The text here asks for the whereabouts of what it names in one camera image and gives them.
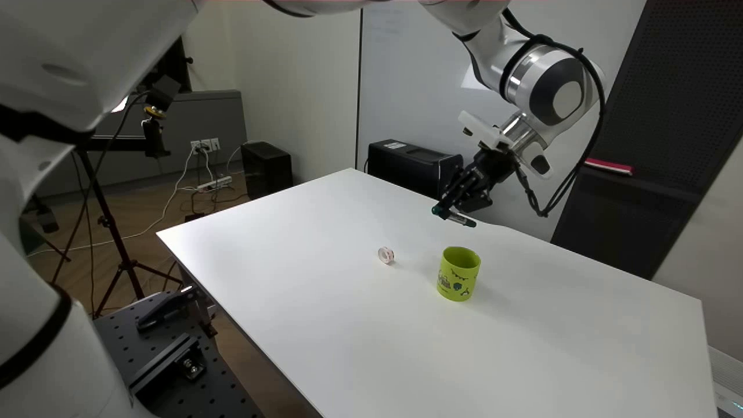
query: white table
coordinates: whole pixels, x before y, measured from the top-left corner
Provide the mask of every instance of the white table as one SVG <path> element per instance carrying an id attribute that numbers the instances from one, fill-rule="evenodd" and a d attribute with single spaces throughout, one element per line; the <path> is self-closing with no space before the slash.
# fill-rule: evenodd
<path id="1" fill-rule="evenodd" d="M 697 300 L 429 208 L 346 168 L 159 239 L 327 418 L 714 418 Z M 483 257 L 467 303 L 451 243 Z"/>

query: small white object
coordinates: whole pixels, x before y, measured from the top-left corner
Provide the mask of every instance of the small white object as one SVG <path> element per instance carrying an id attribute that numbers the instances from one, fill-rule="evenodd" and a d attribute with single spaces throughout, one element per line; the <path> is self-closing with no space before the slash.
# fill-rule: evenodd
<path id="1" fill-rule="evenodd" d="M 376 250 L 378 259 L 383 259 L 386 265 L 394 265 L 394 250 L 389 245 L 383 245 Z"/>

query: floor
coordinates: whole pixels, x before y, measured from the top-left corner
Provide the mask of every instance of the floor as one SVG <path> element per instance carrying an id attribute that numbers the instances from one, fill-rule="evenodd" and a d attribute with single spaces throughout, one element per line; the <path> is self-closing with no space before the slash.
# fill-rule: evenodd
<path id="1" fill-rule="evenodd" d="M 184 218 L 190 214 L 209 214 L 213 208 L 224 208 L 245 202 L 243 182 L 235 182 L 229 189 L 221 189 L 221 195 L 177 193 L 163 218 L 163 204 L 172 195 L 172 188 L 174 179 L 106 188 L 108 207 L 116 216 L 120 233 L 126 236 L 130 256 L 155 268 L 170 268 L 174 265 L 172 256 L 152 233 L 155 229 L 184 222 Z M 82 195 L 46 200 L 46 204 L 51 207 L 61 229 L 44 236 L 54 245 L 62 249 L 82 208 Z M 112 275 L 118 267 L 118 256 L 108 240 L 108 229 L 101 222 L 97 222 L 99 208 L 92 196 L 87 208 L 90 240 L 96 243 L 92 259 L 87 249 L 87 222 L 83 221 L 71 243 L 71 259 L 62 265 L 56 283 L 64 287 L 71 297 L 76 297 L 87 311 L 92 311 L 92 305 L 99 303 L 105 287 L 112 283 Z M 41 245 L 32 250 L 28 259 L 40 272 L 40 275 L 51 280 L 61 257 L 48 245 Z M 143 286 L 143 292 L 158 292 L 163 289 L 163 286 L 168 286 L 170 289 L 177 287 L 177 283 L 163 283 L 163 278 L 150 273 L 138 273 L 138 280 Z M 105 311 L 114 311 L 130 302 L 135 302 L 135 292 L 128 278 L 120 278 L 112 292 L 112 300 L 105 303 Z M 224 315 L 215 315 L 213 324 L 217 329 L 215 343 L 224 361 L 266 418 L 317 415 L 301 398 L 301 395 L 278 373 L 278 369 L 235 327 L 235 322 L 229 322 Z"/>

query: black cable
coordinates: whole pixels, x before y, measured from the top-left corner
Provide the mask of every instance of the black cable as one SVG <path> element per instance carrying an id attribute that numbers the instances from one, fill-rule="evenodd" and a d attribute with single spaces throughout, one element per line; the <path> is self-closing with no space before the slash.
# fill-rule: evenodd
<path id="1" fill-rule="evenodd" d="M 76 179 L 76 189 L 83 193 L 83 179 L 79 174 L 79 164 L 76 158 L 71 154 L 71 164 L 75 164 L 75 179 Z M 87 302 L 90 302 L 90 311 L 96 308 L 96 249 L 92 249 L 92 221 L 90 221 L 90 207 L 83 200 L 83 214 L 85 214 L 85 222 L 87 222 L 87 257 L 90 257 L 90 275 L 87 275 Z"/>
<path id="2" fill-rule="evenodd" d="M 530 31 L 515 16 L 510 9 L 503 9 L 503 19 L 506 23 L 519 31 L 522 37 L 530 37 L 530 40 L 539 40 L 539 44 L 548 44 L 553 49 L 562 49 L 567 51 L 568 55 L 574 55 L 590 73 L 592 83 L 597 86 L 597 94 L 598 94 L 598 117 L 597 117 L 597 124 L 594 124 L 594 132 L 590 134 L 590 141 L 584 145 L 584 150 L 580 152 L 576 166 L 562 179 L 562 182 L 556 185 L 556 189 L 553 193 L 553 196 L 548 200 L 548 204 L 540 208 L 539 207 L 539 196 L 537 193 L 532 189 L 530 185 L 530 179 L 524 177 L 524 171 L 518 166 L 515 168 L 515 177 L 519 181 L 519 185 L 524 188 L 526 193 L 526 200 L 530 200 L 530 207 L 539 214 L 539 216 L 549 216 L 549 210 L 562 202 L 562 196 L 567 195 L 567 189 L 576 182 L 577 179 L 577 171 L 584 163 L 584 158 L 592 152 L 592 149 L 597 145 L 597 139 L 598 139 L 598 132 L 601 132 L 601 124 L 604 124 L 604 115 L 605 115 L 605 89 L 604 89 L 604 83 L 601 83 L 601 77 L 597 71 L 597 66 L 583 55 L 583 49 L 570 49 L 567 44 L 560 44 L 549 37 L 542 37 L 542 35 L 533 35 Z"/>
<path id="3" fill-rule="evenodd" d="M 112 143 L 118 139 L 118 134 L 120 134 L 120 129 L 122 129 L 122 124 L 126 124 L 133 107 L 135 107 L 143 94 L 147 94 L 147 89 L 143 89 L 143 93 L 135 93 L 135 96 L 128 101 L 128 107 L 126 107 L 126 110 L 122 110 L 122 115 L 120 115 L 120 122 L 118 122 L 116 132 L 112 134 L 112 139 L 106 141 L 106 149 L 99 152 L 99 158 L 97 158 L 97 163 L 96 163 L 92 177 L 97 177 L 97 171 L 99 171 L 99 166 L 101 166 L 101 163 L 105 163 Z M 90 189 L 92 189 L 92 185 L 87 182 L 87 188 L 82 193 L 83 204 L 87 204 Z M 83 207 L 82 207 L 79 214 L 76 214 L 76 221 L 75 221 L 75 224 L 71 224 L 71 232 L 69 232 L 66 243 L 64 243 L 64 249 L 62 249 L 61 261 L 56 265 L 56 272 L 54 272 L 54 275 L 51 275 L 51 283 L 56 283 L 58 275 L 62 273 L 64 257 L 69 256 L 69 249 L 71 249 L 71 240 L 75 240 L 75 236 L 76 236 L 76 229 L 79 229 L 82 221 L 83 221 Z"/>

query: wall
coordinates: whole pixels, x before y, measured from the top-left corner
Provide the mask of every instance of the wall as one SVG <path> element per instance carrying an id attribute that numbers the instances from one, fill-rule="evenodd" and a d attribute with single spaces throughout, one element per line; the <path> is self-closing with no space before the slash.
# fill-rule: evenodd
<path id="1" fill-rule="evenodd" d="M 714 179 L 656 280 L 703 302 L 711 345 L 743 359 L 743 141 Z"/>
<path id="2" fill-rule="evenodd" d="M 646 0 L 522 0 L 512 2 L 512 12 L 526 28 L 584 47 L 610 88 L 642 5 Z M 503 122 L 515 110 L 494 93 L 462 88 L 467 51 L 415 2 L 370 6 L 363 35 L 359 163 L 371 141 L 388 137 L 472 154 L 475 149 L 464 143 L 457 114 L 467 108 L 483 121 Z M 553 177 L 532 181 L 540 200 L 574 166 L 592 124 L 594 115 L 583 117 L 548 150 Z M 549 239 L 560 210 L 549 218 L 533 216 L 518 181 L 509 179 L 494 189 L 494 207 L 475 216 Z"/>
<path id="3" fill-rule="evenodd" d="M 236 86 L 248 141 L 288 150 L 300 179 L 352 166 L 359 13 L 293 19 L 258 0 L 209 6 L 185 35 L 194 86 Z"/>

